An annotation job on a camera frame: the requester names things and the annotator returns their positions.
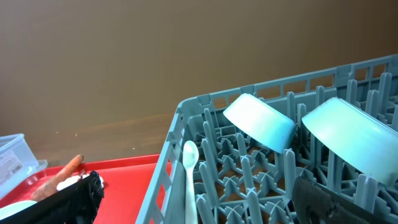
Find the large light blue plate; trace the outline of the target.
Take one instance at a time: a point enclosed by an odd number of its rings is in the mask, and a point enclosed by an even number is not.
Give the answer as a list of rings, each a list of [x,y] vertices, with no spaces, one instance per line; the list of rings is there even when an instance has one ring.
[[[37,202],[34,200],[23,200],[20,202],[12,203],[0,209],[0,220],[10,217],[30,206],[35,205]]]

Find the mint green bowl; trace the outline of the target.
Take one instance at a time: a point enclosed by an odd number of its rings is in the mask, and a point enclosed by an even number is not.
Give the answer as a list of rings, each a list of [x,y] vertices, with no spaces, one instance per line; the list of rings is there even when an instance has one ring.
[[[333,97],[302,118],[321,143],[360,172],[384,185],[397,180],[397,131]]]

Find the light blue small bowl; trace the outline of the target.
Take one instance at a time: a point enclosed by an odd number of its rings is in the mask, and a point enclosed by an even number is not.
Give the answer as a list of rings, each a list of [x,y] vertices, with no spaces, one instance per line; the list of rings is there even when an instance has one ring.
[[[253,95],[243,93],[223,114],[249,137],[275,152],[288,149],[294,138],[294,121]]]

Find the white plastic spoon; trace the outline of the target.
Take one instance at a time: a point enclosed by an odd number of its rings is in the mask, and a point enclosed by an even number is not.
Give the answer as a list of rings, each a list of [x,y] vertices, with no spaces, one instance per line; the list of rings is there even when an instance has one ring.
[[[197,207],[193,181],[193,170],[198,162],[199,152],[193,141],[187,141],[183,146],[182,164],[186,173],[185,181],[185,224],[197,224]]]

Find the orange carrot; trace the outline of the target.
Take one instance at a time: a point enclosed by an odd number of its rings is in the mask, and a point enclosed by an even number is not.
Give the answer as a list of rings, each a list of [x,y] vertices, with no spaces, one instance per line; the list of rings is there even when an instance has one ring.
[[[32,200],[39,202],[57,192],[57,185],[69,178],[83,162],[84,155],[76,155],[61,171],[42,184],[32,195]]]

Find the white tissue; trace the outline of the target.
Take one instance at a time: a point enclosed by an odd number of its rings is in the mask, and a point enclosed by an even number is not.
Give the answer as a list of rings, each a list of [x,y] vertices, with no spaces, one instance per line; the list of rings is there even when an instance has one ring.
[[[69,186],[71,186],[71,185],[77,183],[77,182],[80,181],[81,179],[84,179],[84,178],[86,178],[86,177],[88,177],[88,176],[89,176],[89,174],[71,176],[71,177],[65,179],[63,182],[60,182],[60,183],[57,185],[56,189],[57,189],[57,191],[61,191],[61,190],[63,190],[63,189],[65,189],[65,188],[67,188],[67,187],[69,187]]]

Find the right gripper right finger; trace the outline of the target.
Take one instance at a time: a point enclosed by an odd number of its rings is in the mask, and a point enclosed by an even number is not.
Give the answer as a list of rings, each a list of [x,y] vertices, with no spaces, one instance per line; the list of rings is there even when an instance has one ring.
[[[292,201],[300,224],[388,224],[387,218],[375,215],[341,198],[320,184],[298,177]]]

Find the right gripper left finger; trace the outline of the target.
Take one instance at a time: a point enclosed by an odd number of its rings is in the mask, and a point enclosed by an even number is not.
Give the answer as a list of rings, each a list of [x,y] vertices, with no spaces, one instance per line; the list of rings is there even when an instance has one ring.
[[[103,198],[104,188],[101,185],[100,175],[92,171],[88,177],[2,219],[1,223],[92,224]]]

